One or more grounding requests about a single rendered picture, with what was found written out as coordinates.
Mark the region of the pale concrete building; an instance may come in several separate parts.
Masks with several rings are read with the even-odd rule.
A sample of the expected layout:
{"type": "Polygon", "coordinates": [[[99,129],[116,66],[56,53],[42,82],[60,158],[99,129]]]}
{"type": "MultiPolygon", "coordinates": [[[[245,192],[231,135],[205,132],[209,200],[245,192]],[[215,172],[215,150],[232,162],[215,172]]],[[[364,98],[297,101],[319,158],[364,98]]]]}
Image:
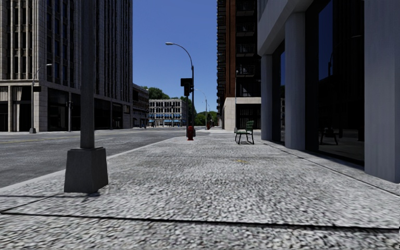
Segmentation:
{"type": "Polygon", "coordinates": [[[400,183],[400,0],[258,0],[261,138],[400,183]]]}

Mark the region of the dark building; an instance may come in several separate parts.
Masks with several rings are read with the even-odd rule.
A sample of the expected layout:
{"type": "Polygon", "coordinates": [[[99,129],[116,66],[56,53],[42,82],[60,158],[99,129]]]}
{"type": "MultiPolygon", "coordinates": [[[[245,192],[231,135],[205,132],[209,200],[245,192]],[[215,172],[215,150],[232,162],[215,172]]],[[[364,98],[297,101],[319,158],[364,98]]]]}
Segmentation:
{"type": "Polygon", "coordinates": [[[132,84],[132,119],[133,126],[146,128],[148,124],[149,94],[148,89],[132,84]]]}

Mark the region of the red brick building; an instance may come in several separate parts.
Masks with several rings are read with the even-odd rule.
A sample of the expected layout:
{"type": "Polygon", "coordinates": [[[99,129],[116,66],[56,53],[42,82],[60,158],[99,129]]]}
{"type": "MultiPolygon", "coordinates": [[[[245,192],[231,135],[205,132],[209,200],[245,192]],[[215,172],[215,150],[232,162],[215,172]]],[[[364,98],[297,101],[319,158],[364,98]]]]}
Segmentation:
{"type": "Polygon", "coordinates": [[[256,0],[217,0],[217,111],[229,131],[261,127],[256,10],[256,0]]]}

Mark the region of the grey pole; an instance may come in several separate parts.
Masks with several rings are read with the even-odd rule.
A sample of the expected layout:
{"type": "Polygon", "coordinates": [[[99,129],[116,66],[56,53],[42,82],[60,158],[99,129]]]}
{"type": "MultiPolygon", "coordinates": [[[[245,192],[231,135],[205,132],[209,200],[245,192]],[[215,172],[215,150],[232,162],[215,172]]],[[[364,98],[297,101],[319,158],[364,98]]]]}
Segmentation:
{"type": "Polygon", "coordinates": [[[64,192],[96,193],[108,185],[106,149],[95,146],[95,0],[81,0],[81,131],[80,147],[67,153],[64,192]]]}

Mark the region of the white stone building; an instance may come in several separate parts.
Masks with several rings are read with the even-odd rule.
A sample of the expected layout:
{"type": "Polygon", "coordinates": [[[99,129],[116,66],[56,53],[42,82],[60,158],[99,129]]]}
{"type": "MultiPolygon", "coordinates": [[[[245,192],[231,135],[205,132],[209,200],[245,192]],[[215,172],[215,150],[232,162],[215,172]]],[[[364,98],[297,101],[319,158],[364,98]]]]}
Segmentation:
{"type": "Polygon", "coordinates": [[[150,99],[149,124],[152,127],[185,127],[187,105],[181,99],[150,99]]]}

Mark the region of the grey stone office building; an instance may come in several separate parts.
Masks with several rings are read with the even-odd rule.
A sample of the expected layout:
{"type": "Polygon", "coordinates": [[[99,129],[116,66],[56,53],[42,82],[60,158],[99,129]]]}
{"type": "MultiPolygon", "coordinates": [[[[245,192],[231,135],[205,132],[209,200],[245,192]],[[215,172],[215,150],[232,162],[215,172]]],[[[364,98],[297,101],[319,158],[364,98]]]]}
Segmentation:
{"type": "MultiPolygon", "coordinates": [[[[132,0],[95,0],[95,129],[132,119],[132,0]]],[[[80,129],[81,0],[0,0],[0,132],[80,129]]]]}

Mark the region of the green bench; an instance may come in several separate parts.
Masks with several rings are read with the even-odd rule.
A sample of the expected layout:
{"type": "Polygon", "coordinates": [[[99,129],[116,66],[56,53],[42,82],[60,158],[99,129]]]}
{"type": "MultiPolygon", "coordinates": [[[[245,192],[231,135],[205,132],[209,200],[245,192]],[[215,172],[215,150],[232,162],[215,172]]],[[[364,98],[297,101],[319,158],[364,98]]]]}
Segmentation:
{"type": "Polygon", "coordinates": [[[246,127],[244,130],[239,131],[237,128],[235,128],[234,133],[235,133],[235,142],[240,144],[241,136],[246,135],[246,140],[249,143],[254,144],[254,137],[253,137],[253,126],[254,126],[254,121],[250,120],[246,122],[246,127]]]}

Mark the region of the grey street lamp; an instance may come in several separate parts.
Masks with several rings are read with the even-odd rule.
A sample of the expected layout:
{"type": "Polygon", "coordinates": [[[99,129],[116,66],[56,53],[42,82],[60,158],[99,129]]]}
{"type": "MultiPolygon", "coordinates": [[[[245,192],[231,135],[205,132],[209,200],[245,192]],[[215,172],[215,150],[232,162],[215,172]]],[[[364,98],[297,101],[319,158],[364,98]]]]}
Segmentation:
{"type": "Polygon", "coordinates": [[[36,133],[36,128],[34,127],[34,85],[35,85],[35,80],[37,73],[43,68],[43,67],[49,67],[52,64],[46,64],[41,67],[39,67],[36,72],[33,74],[32,78],[32,85],[31,85],[31,128],[29,130],[30,134],[35,134],[36,133]]]}
{"type": "Polygon", "coordinates": [[[194,89],[196,91],[200,91],[203,95],[204,95],[204,99],[205,99],[205,127],[207,127],[207,97],[205,95],[205,93],[202,90],[199,89],[194,89]]]}

